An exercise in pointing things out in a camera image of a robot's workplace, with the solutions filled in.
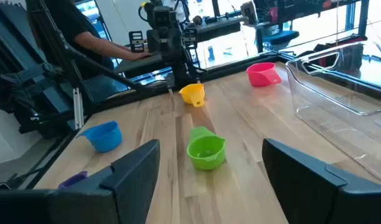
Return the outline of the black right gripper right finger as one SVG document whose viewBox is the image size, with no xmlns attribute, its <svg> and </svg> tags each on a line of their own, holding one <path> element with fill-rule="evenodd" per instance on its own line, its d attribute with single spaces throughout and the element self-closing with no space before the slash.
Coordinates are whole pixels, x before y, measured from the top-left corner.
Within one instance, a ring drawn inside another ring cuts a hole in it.
<svg viewBox="0 0 381 224">
<path fill-rule="evenodd" d="M 274 139 L 261 154 L 289 223 L 381 223 L 381 185 Z"/>
</svg>

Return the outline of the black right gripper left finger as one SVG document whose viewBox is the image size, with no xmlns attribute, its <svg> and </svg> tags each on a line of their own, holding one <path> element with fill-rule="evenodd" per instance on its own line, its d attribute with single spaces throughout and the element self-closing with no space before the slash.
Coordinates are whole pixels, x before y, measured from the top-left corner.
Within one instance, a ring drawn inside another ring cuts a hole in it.
<svg viewBox="0 0 381 224">
<path fill-rule="evenodd" d="M 0 223 L 145 223 L 159 161 L 152 139 L 67 189 L 0 190 Z"/>
</svg>

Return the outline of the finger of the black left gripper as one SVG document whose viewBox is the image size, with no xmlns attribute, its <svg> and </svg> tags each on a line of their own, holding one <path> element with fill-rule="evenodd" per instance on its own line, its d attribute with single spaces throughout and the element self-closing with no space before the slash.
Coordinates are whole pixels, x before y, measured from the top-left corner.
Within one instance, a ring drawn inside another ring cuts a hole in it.
<svg viewBox="0 0 381 224">
<path fill-rule="evenodd" d="M 186 28 L 182 33 L 182 43 L 186 49 L 196 49 L 198 44 L 198 33 L 196 28 Z"/>
<path fill-rule="evenodd" d="M 144 52 L 144 39 L 141 31 L 129 32 L 129 41 L 132 52 Z"/>
</svg>

